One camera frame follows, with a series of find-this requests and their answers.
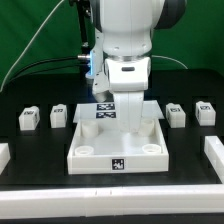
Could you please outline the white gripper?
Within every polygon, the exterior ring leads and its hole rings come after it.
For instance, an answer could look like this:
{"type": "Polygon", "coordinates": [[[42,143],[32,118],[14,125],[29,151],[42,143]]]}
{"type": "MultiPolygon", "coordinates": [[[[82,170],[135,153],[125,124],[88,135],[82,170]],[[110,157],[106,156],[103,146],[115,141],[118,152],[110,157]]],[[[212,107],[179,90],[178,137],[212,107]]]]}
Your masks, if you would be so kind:
{"type": "Polygon", "coordinates": [[[105,66],[118,126],[124,132],[137,132],[141,124],[144,91],[148,89],[151,59],[149,57],[133,61],[107,59],[105,66]]]}

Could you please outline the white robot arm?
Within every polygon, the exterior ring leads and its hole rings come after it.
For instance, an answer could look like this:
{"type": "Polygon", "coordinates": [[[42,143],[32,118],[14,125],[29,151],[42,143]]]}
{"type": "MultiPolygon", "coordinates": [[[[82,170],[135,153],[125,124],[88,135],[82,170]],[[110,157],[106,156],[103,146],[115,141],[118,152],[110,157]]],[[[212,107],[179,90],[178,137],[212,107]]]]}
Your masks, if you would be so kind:
{"type": "Polygon", "coordinates": [[[96,43],[90,53],[92,93],[113,95],[119,128],[140,128],[151,71],[152,35],[174,26],[187,0],[89,0],[96,43]]]}

